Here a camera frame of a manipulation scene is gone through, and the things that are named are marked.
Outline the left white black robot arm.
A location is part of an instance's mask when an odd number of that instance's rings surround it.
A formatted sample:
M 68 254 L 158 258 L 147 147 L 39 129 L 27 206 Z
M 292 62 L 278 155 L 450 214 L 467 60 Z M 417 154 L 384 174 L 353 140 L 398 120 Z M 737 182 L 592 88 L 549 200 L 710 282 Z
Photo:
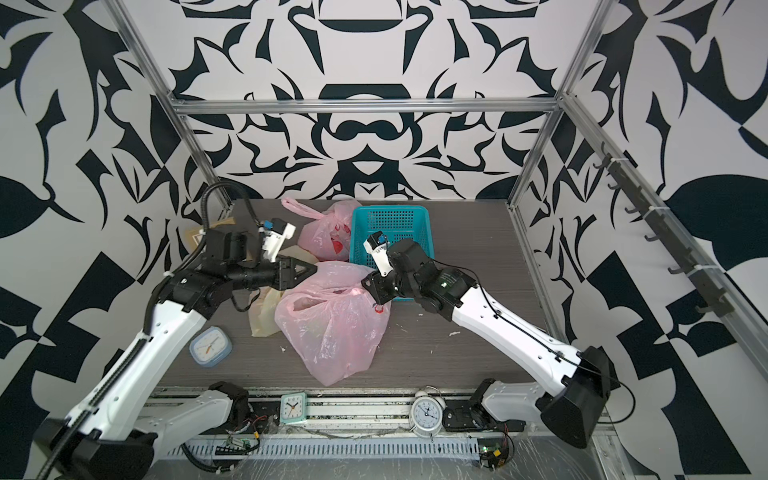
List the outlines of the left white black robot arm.
M 241 428 L 251 410 L 245 389 L 217 382 L 154 419 L 140 420 L 146 401 L 178 354 L 219 306 L 239 290 L 285 291 L 316 273 L 284 256 L 286 233 L 261 227 L 246 262 L 249 235 L 208 229 L 147 303 L 142 328 L 106 376 L 63 419 L 46 419 L 34 435 L 46 461 L 38 478 L 59 470 L 69 479 L 141 479 L 158 456 L 218 427 Z

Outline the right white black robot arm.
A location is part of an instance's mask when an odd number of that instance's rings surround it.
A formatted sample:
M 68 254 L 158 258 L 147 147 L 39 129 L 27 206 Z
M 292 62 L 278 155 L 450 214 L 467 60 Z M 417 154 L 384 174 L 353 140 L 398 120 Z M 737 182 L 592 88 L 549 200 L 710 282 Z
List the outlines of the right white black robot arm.
M 472 270 L 429 257 L 410 238 L 390 243 L 377 232 L 363 245 L 375 270 L 362 286 L 376 304 L 412 299 L 474 332 L 535 381 L 528 393 L 488 382 L 477 391 L 481 412 L 498 423 L 538 419 L 565 443 L 587 447 L 612 391 L 621 385 L 603 350 L 580 350 L 552 337 L 494 299 Z

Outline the large pink plastic bag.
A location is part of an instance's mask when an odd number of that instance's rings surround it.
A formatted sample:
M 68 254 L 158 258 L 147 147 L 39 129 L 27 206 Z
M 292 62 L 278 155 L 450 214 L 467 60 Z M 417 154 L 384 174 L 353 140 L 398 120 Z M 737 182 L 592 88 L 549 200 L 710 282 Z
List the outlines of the large pink plastic bag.
M 391 305 L 376 304 L 362 286 L 372 272 L 364 265 L 320 262 L 276 307 L 276 325 L 324 386 L 368 370 L 387 330 Z

